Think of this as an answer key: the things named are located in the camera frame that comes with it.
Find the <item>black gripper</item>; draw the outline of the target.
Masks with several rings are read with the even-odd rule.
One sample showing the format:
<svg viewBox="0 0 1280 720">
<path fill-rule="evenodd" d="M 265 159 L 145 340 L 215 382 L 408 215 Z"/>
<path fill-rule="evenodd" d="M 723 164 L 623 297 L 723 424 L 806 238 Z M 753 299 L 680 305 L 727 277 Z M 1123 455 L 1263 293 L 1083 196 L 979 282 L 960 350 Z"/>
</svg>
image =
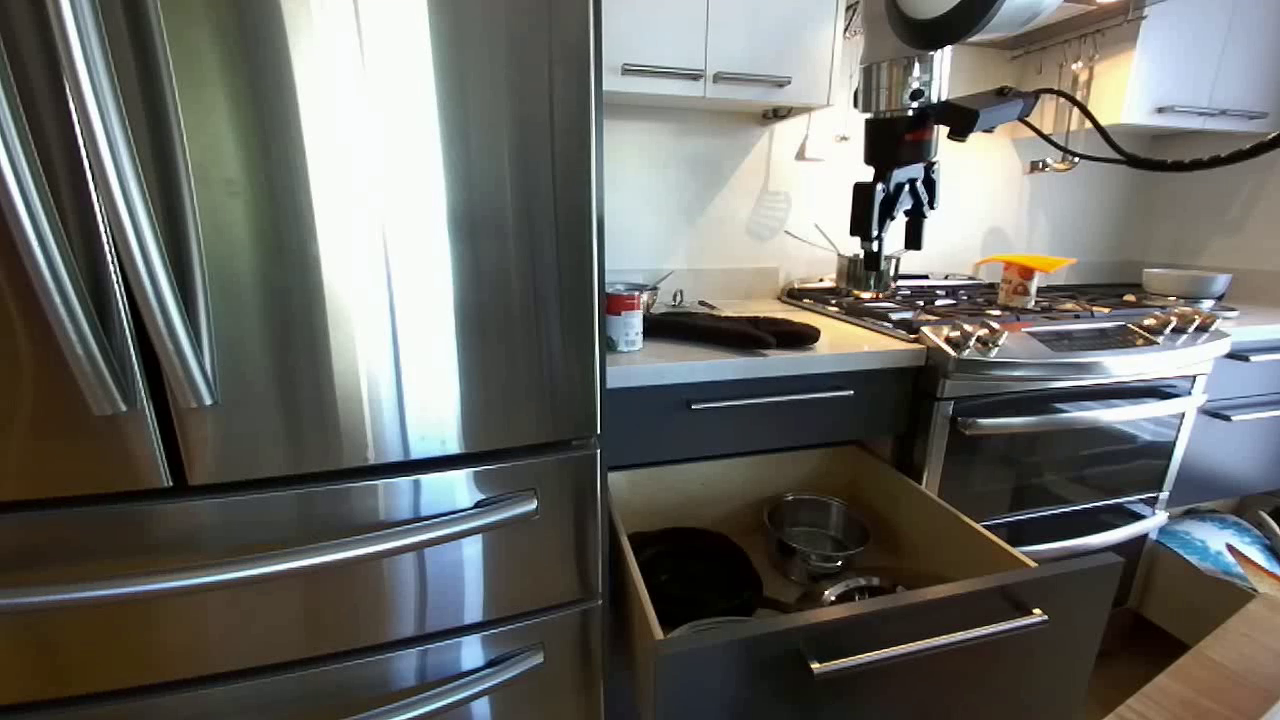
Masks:
<svg viewBox="0 0 1280 720">
<path fill-rule="evenodd" d="M 865 124 L 865 159 L 872 179 L 853 185 L 853 225 L 858 238 L 865 273 L 882 264 L 882 218 L 904 215 L 904 251 L 925 246 L 925 227 L 935 207 L 935 133 L 925 114 L 872 114 Z"/>
</svg>

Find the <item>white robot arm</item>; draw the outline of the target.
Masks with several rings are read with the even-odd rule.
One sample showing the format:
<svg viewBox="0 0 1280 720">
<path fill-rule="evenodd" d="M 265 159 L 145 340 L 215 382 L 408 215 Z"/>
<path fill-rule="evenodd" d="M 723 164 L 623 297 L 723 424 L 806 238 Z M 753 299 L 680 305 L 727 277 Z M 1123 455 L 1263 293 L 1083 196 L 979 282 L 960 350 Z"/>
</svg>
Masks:
<svg viewBox="0 0 1280 720">
<path fill-rule="evenodd" d="M 950 42 L 1006 38 L 1042 25 L 1063 0 L 865 0 L 858 108 L 867 179 L 853 185 L 847 230 L 858 238 L 865 282 L 893 277 L 882 230 L 907 215 L 904 244 L 925 244 L 935 207 L 935 136 L 963 143 L 1026 121 L 1033 91 L 988 86 L 938 99 L 931 56 Z"/>
</svg>

